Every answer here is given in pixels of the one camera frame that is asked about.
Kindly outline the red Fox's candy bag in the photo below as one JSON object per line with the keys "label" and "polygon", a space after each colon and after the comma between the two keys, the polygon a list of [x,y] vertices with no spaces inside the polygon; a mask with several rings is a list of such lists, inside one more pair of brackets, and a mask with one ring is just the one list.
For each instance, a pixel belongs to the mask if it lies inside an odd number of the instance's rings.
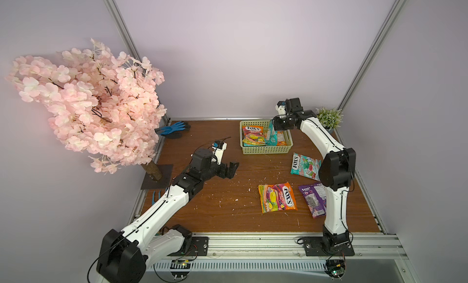
{"label": "red Fox's candy bag", "polygon": [[242,126],[243,146],[265,146],[266,138],[262,126]]}

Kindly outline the yellow pink Fox's candy bag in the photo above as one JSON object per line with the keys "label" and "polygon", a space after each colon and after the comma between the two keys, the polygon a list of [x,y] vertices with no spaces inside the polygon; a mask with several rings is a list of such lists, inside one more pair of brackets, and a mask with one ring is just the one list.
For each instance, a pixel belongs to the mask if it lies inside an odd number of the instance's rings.
{"label": "yellow pink Fox's candy bag", "polygon": [[258,186],[262,213],[295,211],[297,202],[290,183],[264,184]]}

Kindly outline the orange candy bag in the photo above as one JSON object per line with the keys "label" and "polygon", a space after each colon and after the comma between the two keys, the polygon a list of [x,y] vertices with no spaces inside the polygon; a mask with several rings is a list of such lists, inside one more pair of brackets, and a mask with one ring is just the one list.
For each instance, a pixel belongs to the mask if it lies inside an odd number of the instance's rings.
{"label": "orange candy bag", "polygon": [[287,146],[288,143],[285,138],[285,131],[277,131],[276,132],[276,137],[277,137],[277,146]]}

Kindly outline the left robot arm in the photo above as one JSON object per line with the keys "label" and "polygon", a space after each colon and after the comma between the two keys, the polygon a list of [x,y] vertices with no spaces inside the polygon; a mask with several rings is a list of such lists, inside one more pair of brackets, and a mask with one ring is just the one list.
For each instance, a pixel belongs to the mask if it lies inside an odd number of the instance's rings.
{"label": "left robot arm", "polygon": [[163,235],[171,217],[186,206],[214,177],[232,179],[238,162],[223,163],[225,147],[201,148],[188,168],[175,177],[163,196],[142,216],[120,231],[110,230],[102,239],[96,267],[98,283],[138,283],[146,270],[171,254],[189,254],[192,232],[175,225]]}

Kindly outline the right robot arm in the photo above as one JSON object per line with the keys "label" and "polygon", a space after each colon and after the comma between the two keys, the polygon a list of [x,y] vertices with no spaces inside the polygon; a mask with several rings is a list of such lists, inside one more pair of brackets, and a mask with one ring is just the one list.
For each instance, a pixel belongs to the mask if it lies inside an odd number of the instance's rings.
{"label": "right robot arm", "polygon": [[325,187],[327,202],[323,239],[328,248],[350,245],[347,224],[347,197],[354,180],[356,152],[335,140],[320,123],[316,114],[304,110],[299,98],[279,101],[273,118],[274,129],[300,129],[323,157],[319,179]]}

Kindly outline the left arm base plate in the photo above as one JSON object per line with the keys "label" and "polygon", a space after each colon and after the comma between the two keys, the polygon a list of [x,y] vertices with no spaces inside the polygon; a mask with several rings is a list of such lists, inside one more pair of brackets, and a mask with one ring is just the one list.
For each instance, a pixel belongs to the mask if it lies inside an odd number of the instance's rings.
{"label": "left arm base plate", "polygon": [[196,236],[192,237],[190,241],[185,240],[181,249],[178,252],[172,253],[170,257],[205,257],[208,254],[209,237]]}

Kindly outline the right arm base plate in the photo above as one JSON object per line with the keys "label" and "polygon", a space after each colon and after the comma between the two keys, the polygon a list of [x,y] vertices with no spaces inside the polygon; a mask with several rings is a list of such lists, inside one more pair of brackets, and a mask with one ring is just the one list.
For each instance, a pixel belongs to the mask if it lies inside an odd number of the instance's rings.
{"label": "right arm base plate", "polygon": [[306,256],[354,256],[355,251],[350,241],[334,244],[332,239],[327,237],[300,237],[296,243],[303,247]]}

